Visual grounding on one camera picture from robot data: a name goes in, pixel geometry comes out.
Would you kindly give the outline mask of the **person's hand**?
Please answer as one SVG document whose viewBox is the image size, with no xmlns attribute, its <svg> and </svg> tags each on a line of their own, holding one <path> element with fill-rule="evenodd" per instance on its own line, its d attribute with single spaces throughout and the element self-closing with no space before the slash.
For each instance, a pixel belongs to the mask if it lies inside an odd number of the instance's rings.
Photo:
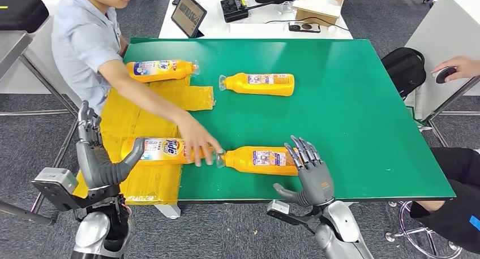
<svg viewBox="0 0 480 259">
<path fill-rule="evenodd" d="M 436 74 L 447 67 L 456 67 L 456 72 L 447 76 L 445 82 L 479 76 L 479 59 L 472 59 L 465 56 L 457 56 L 444 61 L 437 65 L 431 73 Z"/>
</svg>

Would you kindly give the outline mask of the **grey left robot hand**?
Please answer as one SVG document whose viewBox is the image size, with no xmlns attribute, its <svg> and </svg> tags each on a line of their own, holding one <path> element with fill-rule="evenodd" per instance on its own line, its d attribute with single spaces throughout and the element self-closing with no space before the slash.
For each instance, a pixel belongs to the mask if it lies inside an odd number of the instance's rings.
<svg viewBox="0 0 480 259">
<path fill-rule="evenodd" d="M 83 101 L 78 112 L 79 142 L 76 151 L 80 170 L 89 189 L 117 185 L 127 179 L 145 150 L 145 139 L 137 138 L 129 154 L 113 163 L 106 151 L 100 133 L 101 118 L 88 101 Z"/>
</svg>

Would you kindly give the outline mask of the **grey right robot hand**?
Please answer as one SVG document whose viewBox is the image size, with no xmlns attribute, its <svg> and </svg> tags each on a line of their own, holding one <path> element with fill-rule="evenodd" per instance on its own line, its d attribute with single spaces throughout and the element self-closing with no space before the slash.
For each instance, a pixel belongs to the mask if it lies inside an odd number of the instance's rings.
<svg viewBox="0 0 480 259">
<path fill-rule="evenodd" d="M 275 183 L 273 188 L 286 201 L 303 207 L 325 205 L 335 199 L 334 183 L 328 166 L 321 159 L 319 152 L 312 143 L 303 138 L 291 135 L 295 149 L 288 143 L 284 144 L 293 159 L 302 184 L 300 192 L 291 191 L 281 184 Z"/>
</svg>

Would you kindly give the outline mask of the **person's right hand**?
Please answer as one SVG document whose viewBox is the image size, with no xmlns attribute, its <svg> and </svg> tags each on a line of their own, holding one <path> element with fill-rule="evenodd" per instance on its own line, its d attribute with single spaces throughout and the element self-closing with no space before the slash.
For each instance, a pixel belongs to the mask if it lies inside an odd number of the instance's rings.
<svg viewBox="0 0 480 259">
<path fill-rule="evenodd" d="M 181 112 L 175 123 L 178 126 L 181 137 L 186 143 L 187 158 L 194 152 L 194 162 L 197 167 L 201 163 L 203 154 L 206 164 L 213 164 L 212 151 L 222 152 L 220 143 L 188 112 Z"/>
</svg>

